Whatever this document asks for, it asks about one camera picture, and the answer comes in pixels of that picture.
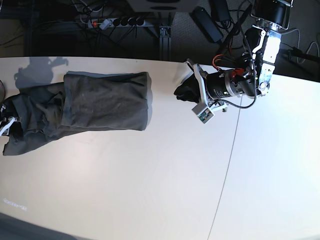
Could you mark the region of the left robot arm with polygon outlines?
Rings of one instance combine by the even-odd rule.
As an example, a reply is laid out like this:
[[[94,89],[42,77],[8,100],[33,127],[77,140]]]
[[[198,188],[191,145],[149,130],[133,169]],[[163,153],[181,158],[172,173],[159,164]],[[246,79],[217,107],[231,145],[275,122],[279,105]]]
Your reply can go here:
[[[231,105],[230,97],[246,95],[254,101],[265,96],[275,70],[282,34],[290,22],[291,0],[256,0],[243,14],[228,34],[221,48],[226,48],[236,32],[242,35],[244,53],[239,58],[227,57],[219,49],[212,59],[215,73],[207,73],[199,64],[187,60],[191,76],[174,91],[180,101],[197,104],[195,113],[211,114]]]

